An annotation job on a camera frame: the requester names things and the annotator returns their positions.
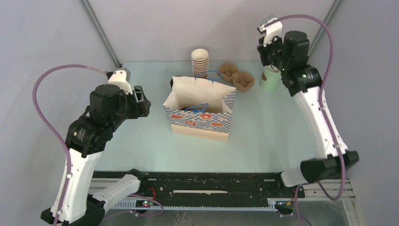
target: stack of paper cups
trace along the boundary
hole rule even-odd
[[[197,76],[209,70],[209,53],[203,48],[198,48],[191,53],[192,73]],[[207,73],[201,74],[198,78],[207,78]]]

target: blue checkered pattern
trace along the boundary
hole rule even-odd
[[[226,105],[230,108],[230,110],[233,110],[235,98],[236,98],[236,90],[231,92],[229,95],[223,97],[222,99],[226,103]]]
[[[223,101],[232,110],[234,105],[234,99],[236,91],[231,92],[229,95],[223,97]],[[170,124],[185,126],[197,129],[205,129],[210,131],[217,131],[222,133],[229,133],[231,123],[231,112],[227,113],[205,113],[212,116],[211,119],[203,119],[201,115],[203,113],[194,113],[192,111],[175,110],[168,107],[163,107],[168,117]],[[173,119],[171,116],[177,115],[182,116],[181,119]],[[212,123],[221,123],[222,126],[212,125]]]

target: white wall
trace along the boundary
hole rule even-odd
[[[211,60],[259,60],[256,30],[270,15],[308,14],[324,19],[334,0],[92,0],[117,56],[126,61],[188,61],[196,48]],[[305,19],[284,30],[316,35]]]
[[[40,213],[56,198],[65,157],[34,110],[34,83],[55,66],[113,70],[113,63],[77,0],[2,0],[0,31],[0,225],[43,226]],[[105,75],[84,69],[43,81],[39,104],[62,137],[105,82]]]
[[[335,57],[326,96],[360,161],[350,179],[367,225],[398,225],[399,2],[345,1],[331,24]],[[324,74],[324,37],[311,62]]]

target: red wire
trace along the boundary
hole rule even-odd
[[[155,200],[155,197],[157,196],[157,194],[155,193],[155,188],[150,187],[150,188],[148,188],[148,189],[151,189],[151,190],[154,192],[154,197],[152,198],[152,200]]]

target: bag handle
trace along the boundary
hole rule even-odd
[[[220,75],[220,77],[218,77],[218,78],[216,78],[216,79],[208,79],[208,80],[211,80],[212,83],[213,83],[213,81],[217,81],[217,80],[221,80],[221,79],[222,79],[222,73],[220,73],[219,71],[206,71],[206,72],[202,72],[202,73],[197,74],[197,75],[195,76],[195,80],[197,80],[198,76],[203,75],[203,74],[206,74],[206,73],[208,73],[208,72],[216,72],[216,73],[218,73],[218,74]]]
[[[197,107],[202,107],[202,106],[205,106],[204,109],[201,109],[201,110],[197,110],[197,109],[196,109]],[[192,112],[194,112],[194,113],[199,113],[199,112],[204,113],[205,110],[208,109],[208,107],[209,107],[209,104],[208,104],[208,103],[206,103],[206,104],[201,104],[201,105],[197,105],[197,106],[193,106],[193,107],[187,107],[186,110],[185,110],[185,112],[188,111],[188,110],[190,110],[190,109],[193,109]]]

